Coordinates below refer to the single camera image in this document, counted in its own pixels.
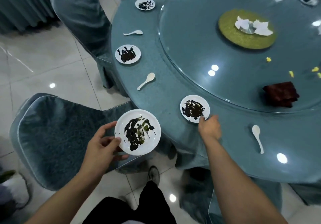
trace shoe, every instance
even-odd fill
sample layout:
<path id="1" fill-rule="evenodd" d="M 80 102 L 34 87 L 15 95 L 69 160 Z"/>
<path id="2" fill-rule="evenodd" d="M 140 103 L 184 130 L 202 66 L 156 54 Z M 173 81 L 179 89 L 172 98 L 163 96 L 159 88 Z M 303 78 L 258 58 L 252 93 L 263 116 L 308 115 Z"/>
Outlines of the shoe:
<path id="1" fill-rule="evenodd" d="M 156 185 L 159 185 L 160 176 L 157 167 L 152 165 L 148 170 L 148 181 L 153 181 Z"/>

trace person's leg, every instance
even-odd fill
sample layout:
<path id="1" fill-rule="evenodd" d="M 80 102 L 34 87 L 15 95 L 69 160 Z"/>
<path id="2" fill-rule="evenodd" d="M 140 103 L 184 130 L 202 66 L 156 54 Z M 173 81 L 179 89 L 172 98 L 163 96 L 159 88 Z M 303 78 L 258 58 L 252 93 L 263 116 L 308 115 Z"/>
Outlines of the person's leg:
<path id="1" fill-rule="evenodd" d="M 136 221 L 144 224 L 176 223 L 162 191 L 158 188 L 159 172 L 152 166 L 148 172 L 149 181 L 139 197 L 138 208 L 134 211 Z"/>
<path id="2" fill-rule="evenodd" d="M 99 202 L 82 224 L 121 224 L 132 220 L 133 214 L 134 211 L 126 202 L 113 197 L 107 197 Z"/>

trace yellow food crumb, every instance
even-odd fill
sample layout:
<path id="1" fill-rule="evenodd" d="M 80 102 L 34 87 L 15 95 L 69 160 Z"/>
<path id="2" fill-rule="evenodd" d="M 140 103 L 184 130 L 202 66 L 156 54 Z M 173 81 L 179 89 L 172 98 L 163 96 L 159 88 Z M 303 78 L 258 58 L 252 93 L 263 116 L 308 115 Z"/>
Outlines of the yellow food crumb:
<path id="1" fill-rule="evenodd" d="M 312 72 L 318 72 L 319 71 L 319 68 L 318 67 L 314 67 L 313 69 L 312 69 Z"/>

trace yellow placemat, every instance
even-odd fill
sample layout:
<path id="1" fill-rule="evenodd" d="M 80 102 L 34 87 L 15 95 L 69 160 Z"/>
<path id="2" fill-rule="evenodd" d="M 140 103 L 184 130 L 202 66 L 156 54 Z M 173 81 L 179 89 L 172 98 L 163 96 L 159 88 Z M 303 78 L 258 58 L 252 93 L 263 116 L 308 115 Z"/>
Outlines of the yellow placemat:
<path id="1" fill-rule="evenodd" d="M 234 44 L 249 49 L 264 49 L 270 47 L 276 39 L 276 33 L 274 27 L 269 23 L 269 30 L 273 31 L 273 34 L 269 36 L 262 36 L 258 34 L 245 34 L 235 27 L 237 17 L 242 19 L 249 19 L 254 22 L 259 20 L 260 22 L 269 22 L 266 18 L 261 17 L 257 13 L 253 13 L 246 10 L 233 9 L 224 13 L 219 19 L 219 28 L 222 34 Z"/>

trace round dining table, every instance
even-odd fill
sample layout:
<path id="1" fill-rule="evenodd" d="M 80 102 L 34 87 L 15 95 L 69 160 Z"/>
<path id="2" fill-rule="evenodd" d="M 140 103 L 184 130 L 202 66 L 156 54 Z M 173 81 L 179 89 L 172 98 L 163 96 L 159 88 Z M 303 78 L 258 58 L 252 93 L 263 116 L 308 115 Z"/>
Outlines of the round dining table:
<path id="1" fill-rule="evenodd" d="M 321 78 L 311 69 L 321 65 L 321 5 L 300 0 L 154 0 L 154 9 L 141 11 L 135 1 L 121 2 L 111 47 L 115 52 L 135 45 L 141 58 L 122 64 L 114 57 L 115 71 L 134 105 L 158 119 L 178 152 L 190 154 L 191 161 L 202 159 L 193 166 L 208 168 L 198 124 L 187 121 L 179 108 L 185 96 L 199 95 L 211 114 L 219 115 L 220 143 L 247 175 L 286 183 L 320 179 Z M 218 21 L 232 9 L 268 19 L 275 43 L 251 50 L 227 40 Z M 143 35 L 123 35 L 134 30 Z M 155 79 L 138 91 L 152 72 Z M 287 81 L 300 96 L 293 107 L 266 104 L 263 87 Z M 253 125 L 260 127 L 263 154 Z"/>

